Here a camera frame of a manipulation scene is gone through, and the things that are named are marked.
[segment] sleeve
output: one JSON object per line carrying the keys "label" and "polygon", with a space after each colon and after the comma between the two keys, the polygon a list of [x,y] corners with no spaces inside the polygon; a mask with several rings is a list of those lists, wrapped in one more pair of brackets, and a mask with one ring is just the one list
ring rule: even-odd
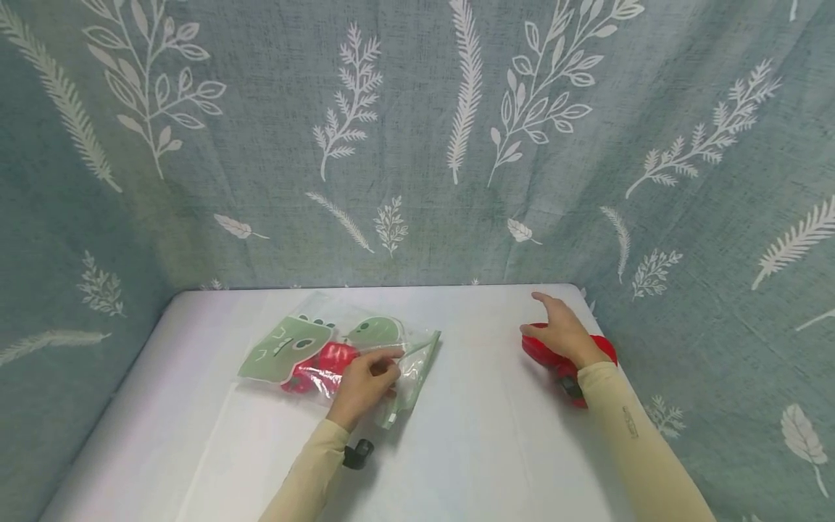
{"label": "sleeve", "polygon": [[612,362],[579,371],[639,522],[716,522],[707,502]]}
{"label": "sleeve", "polygon": [[259,522],[315,522],[334,489],[347,442],[345,429],[321,421]]}

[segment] white table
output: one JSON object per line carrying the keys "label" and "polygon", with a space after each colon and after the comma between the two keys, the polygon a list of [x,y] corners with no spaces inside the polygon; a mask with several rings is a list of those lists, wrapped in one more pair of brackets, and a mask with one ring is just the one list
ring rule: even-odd
{"label": "white table", "polygon": [[[600,333],[571,285],[324,290],[443,333],[412,415],[387,438],[356,433],[376,451],[342,470],[322,520],[634,519],[588,413],[520,348],[519,324],[544,320],[533,289]],[[257,520],[324,410],[238,387],[235,373],[310,292],[176,297],[42,522]]]}

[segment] fabric backdrop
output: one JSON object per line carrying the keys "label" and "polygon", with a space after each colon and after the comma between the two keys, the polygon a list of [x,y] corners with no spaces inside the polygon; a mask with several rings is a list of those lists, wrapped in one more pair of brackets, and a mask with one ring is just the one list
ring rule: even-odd
{"label": "fabric backdrop", "polygon": [[722,521],[835,519],[835,3],[0,0],[0,511],[184,289],[571,281]]}

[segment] dinosaur eye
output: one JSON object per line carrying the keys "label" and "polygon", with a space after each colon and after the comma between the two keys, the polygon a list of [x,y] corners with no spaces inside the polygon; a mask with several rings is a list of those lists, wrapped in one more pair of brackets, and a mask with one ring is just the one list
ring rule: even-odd
{"label": "dinosaur eye", "polygon": [[296,344],[293,345],[294,350],[301,350],[304,347],[308,347],[313,343],[313,339],[299,339],[296,341]]}

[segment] person's right hand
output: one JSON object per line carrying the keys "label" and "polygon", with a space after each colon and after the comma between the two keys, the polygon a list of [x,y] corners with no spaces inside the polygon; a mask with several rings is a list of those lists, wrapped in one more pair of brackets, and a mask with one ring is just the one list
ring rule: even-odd
{"label": "person's right hand", "polygon": [[519,327],[522,335],[539,339],[551,352],[567,357],[577,368],[596,362],[611,362],[609,356],[597,348],[595,340],[568,305],[538,291],[531,296],[545,305],[548,326],[537,328],[524,324]]}
{"label": "person's right hand", "polygon": [[337,396],[326,418],[348,433],[352,432],[360,418],[380,402],[400,377],[400,368],[394,360],[400,357],[403,357],[403,350],[383,348],[351,361],[342,374]]}

